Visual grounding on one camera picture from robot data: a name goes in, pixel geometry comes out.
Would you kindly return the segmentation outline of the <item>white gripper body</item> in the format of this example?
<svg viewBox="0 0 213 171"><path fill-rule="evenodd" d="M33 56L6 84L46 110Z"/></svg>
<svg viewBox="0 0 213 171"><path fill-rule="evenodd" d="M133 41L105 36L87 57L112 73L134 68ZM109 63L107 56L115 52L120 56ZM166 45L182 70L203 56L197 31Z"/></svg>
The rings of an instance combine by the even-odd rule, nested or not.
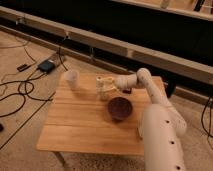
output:
<svg viewBox="0 0 213 171"><path fill-rule="evenodd" d="M137 85L137 76L135 74L119 75L115 79L115 85L119 89L133 88Z"/></svg>

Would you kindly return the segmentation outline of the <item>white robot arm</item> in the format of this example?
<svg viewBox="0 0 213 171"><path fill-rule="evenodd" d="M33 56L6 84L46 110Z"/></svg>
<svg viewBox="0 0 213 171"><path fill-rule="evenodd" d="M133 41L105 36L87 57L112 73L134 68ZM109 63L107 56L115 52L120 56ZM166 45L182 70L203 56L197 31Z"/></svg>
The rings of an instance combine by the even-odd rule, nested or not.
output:
<svg viewBox="0 0 213 171"><path fill-rule="evenodd" d="M97 78L100 94L114 90L144 88L151 100L139 121L138 133L144 143L145 171L186 171L179 137L187 129L181 114L157 87L150 71Z"/></svg>

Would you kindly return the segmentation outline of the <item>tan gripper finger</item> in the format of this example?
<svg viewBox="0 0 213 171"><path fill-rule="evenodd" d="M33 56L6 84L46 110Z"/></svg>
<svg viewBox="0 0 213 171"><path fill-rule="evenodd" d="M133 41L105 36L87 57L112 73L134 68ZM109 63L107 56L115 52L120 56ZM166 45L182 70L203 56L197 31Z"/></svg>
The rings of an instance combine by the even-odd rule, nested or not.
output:
<svg viewBox="0 0 213 171"><path fill-rule="evenodd" d="M114 77L103 77L101 80L103 83L114 83L115 82L115 78Z"/></svg>
<svg viewBox="0 0 213 171"><path fill-rule="evenodd" d="M116 92L116 91L119 91L119 89L116 86L112 86L106 90L107 93Z"/></svg>

